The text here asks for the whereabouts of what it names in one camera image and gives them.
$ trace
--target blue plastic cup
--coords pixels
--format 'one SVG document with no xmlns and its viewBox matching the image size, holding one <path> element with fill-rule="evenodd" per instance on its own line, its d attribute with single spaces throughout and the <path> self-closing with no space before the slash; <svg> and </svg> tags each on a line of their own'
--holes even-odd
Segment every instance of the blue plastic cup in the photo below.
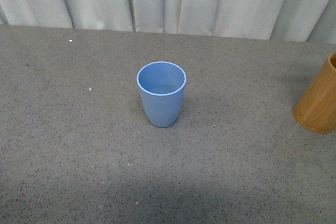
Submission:
<svg viewBox="0 0 336 224">
<path fill-rule="evenodd" d="M 178 65 L 157 61 L 137 75 L 140 97 L 148 119 L 157 127 L 172 125 L 180 112 L 187 76 Z"/>
</svg>

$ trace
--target wooden cup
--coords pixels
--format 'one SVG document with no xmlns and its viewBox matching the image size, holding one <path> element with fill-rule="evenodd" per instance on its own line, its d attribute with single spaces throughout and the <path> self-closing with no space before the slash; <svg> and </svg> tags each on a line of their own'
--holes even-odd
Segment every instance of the wooden cup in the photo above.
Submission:
<svg viewBox="0 0 336 224">
<path fill-rule="evenodd" d="M 324 62 L 292 112 L 310 131 L 329 133 L 336 129 L 336 52 Z"/>
</svg>

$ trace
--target cup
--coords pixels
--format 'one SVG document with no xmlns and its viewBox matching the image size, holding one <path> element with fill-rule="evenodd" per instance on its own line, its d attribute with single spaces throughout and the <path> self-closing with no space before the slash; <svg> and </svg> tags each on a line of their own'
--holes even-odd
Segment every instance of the cup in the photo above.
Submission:
<svg viewBox="0 0 336 224">
<path fill-rule="evenodd" d="M 326 59 L 292 112 L 310 131 L 329 133 L 336 129 L 336 52 Z"/>
<path fill-rule="evenodd" d="M 186 81 L 183 69 L 171 62 L 156 61 L 140 69 L 137 75 L 140 97 L 153 125 L 164 128 L 176 121 Z"/>
</svg>

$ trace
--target brown cup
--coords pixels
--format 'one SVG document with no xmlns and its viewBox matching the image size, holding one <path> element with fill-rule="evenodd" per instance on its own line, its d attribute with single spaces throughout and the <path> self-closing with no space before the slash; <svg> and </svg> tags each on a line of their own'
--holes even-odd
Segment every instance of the brown cup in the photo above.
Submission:
<svg viewBox="0 0 336 224">
<path fill-rule="evenodd" d="M 336 129 L 336 52 L 326 59 L 292 112 L 310 131 L 329 133 Z"/>
</svg>

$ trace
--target white curtain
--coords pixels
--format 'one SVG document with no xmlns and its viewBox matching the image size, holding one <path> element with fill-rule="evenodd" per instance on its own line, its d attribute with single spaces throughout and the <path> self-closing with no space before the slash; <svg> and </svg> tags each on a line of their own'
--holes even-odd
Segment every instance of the white curtain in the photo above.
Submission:
<svg viewBox="0 0 336 224">
<path fill-rule="evenodd" d="M 0 24 L 336 43 L 336 0 L 0 0 Z"/>
</svg>

